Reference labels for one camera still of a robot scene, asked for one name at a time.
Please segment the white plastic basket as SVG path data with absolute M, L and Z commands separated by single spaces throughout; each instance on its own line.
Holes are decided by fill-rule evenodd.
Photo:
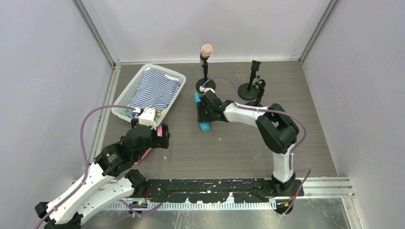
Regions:
M 162 120 L 164 119 L 165 115 L 167 114 L 169 109 L 174 104 L 174 101 L 176 100 L 177 96 L 180 94 L 181 89 L 185 85 L 186 77 L 183 74 L 180 74 L 180 73 L 178 73 L 176 71 L 173 71 L 173 70 L 170 70 L 170 69 L 158 66 L 158 65 L 145 64 L 144 66 L 142 66 L 141 69 L 137 72 L 137 74 L 133 77 L 133 79 L 129 82 L 129 84 L 125 87 L 125 89 L 120 94 L 120 96 L 117 98 L 117 100 L 114 102 L 114 105 L 117 105 L 117 107 L 113 107 L 111 109 L 111 112 L 114 115 L 116 115 L 118 118 L 123 119 L 123 120 L 125 120 L 127 122 L 131 122 L 131 120 L 133 118 L 138 117 L 136 114 L 133 114 L 133 113 L 132 113 L 131 117 L 124 116 L 124 115 L 121 114 L 120 108 L 127 108 L 127 109 L 129 108 L 130 100 L 134 96 L 134 93 L 136 92 L 136 90 L 138 88 L 138 85 L 140 84 L 142 75 L 143 75 L 143 73 L 145 72 L 145 70 L 148 67 L 153 68 L 153 69 L 155 69 L 158 72 L 161 72 L 163 74 L 178 78 L 180 80 L 180 83 L 181 83 L 179 90 L 177 91 L 174 98 L 170 102 L 170 104 L 167 107 L 167 109 L 166 109 L 165 113 L 163 114 L 162 118 L 160 118 L 159 120 L 157 118 L 155 119 L 156 125 L 161 125 Z

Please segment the blue striped cloth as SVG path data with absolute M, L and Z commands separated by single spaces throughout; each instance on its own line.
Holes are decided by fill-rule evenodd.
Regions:
M 180 85 L 178 78 L 148 67 L 142 75 L 134 96 L 130 100 L 129 107 L 138 109 L 154 108 L 159 120 L 179 90 Z

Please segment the black front microphone stand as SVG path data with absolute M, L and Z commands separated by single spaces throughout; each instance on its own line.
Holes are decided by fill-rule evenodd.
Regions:
M 262 97 L 265 92 L 265 85 L 266 85 L 266 82 L 263 79 L 260 79 L 254 83 L 253 89 L 257 92 L 256 100 L 250 101 L 250 102 L 246 103 L 246 105 L 255 106 L 255 107 L 263 107 L 260 102 L 261 102 Z

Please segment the black microphone stand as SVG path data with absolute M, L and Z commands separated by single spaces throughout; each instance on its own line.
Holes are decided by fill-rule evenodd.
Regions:
M 253 88 L 253 80 L 257 77 L 256 72 L 259 71 L 260 64 L 260 61 L 252 60 L 249 82 L 238 87 L 237 93 L 241 99 L 252 101 L 257 98 L 258 92 Z
M 260 79 L 254 83 L 253 89 L 257 92 L 256 100 L 250 101 L 250 102 L 246 103 L 246 105 L 255 106 L 255 107 L 263 107 L 260 102 L 261 102 L 262 97 L 265 92 L 265 85 L 266 85 L 266 82 L 263 79 Z
M 216 89 L 215 82 L 208 78 L 208 58 L 209 56 L 204 55 L 203 53 L 200 54 L 200 60 L 202 61 L 203 68 L 203 78 L 199 79 L 195 85 L 196 91 L 198 93 L 202 93 L 203 90 L 207 88 L 211 88 L 213 90 Z

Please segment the pink microphone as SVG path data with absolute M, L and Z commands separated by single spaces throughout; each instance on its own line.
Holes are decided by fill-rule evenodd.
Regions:
M 161 125 L 159 125 L 158 127 L 157 127 L 157 135 L 158 136 L 162 136 L 162 126 Z M 137 162 L 135 162 L 134 164 L 135 165 L 138 165 L 142 160 L 144 160 L 146 157 L 147 157 L 147 155 L 150 153 L 152 151 L 152 148 L 149 148 L 148 150 L 146 150 L 146 152 L 143 154 L 143 156 L 139 159 L 139 161 L 137 161 Z

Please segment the green cloth in basket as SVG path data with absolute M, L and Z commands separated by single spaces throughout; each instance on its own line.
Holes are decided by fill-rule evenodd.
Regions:
M 131 115 L 132 115 L 132 110 L 127 109 L 127 108 L 120 108 L 120 112 L 122 115 L 128 116 L 128 117 L 131 117 Z

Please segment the blue microphone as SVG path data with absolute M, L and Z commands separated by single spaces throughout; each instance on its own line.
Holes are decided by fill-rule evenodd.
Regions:
M 199 94 L 197 92 L 194 93 L 194 101 L 196 104 L 196 108 L 198 108 L 198 104 L 201 102 L 200 98 L 199 98 Z M 210 124 L 207 122 L 198 122 L 200 129 L 203 132 L 207 132 L 210 130 Z

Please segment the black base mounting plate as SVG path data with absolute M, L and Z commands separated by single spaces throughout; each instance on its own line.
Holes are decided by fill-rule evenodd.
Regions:
M 295 179 L 288 187 L 275 180 L 265 178 L 226 178 L 226 179 L 150 179 L 142 189 L 145 197 L 155 203 L 264 203 L 271 198 L 292 199 L 301 180 Z

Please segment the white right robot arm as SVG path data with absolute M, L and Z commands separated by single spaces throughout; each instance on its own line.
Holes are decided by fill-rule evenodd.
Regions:
M 194 99 L 200 124 L 222 121 L 256 127 L 273 155 L 271 179 L 274 187 L 286 190 L 292 185 L 296 177 L 292 168 L 293 149 L 299 128 L 281 105 L 253 107 L 232 100 L 223 102 L 212 91 L 195 93 Z

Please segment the beige microphone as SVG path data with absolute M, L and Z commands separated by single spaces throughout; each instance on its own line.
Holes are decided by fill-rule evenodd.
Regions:
M 213 53 L 213 47 L 211 44 L 205 44 L 201 47 L 200 63 L 207 62 L 211 54 Z

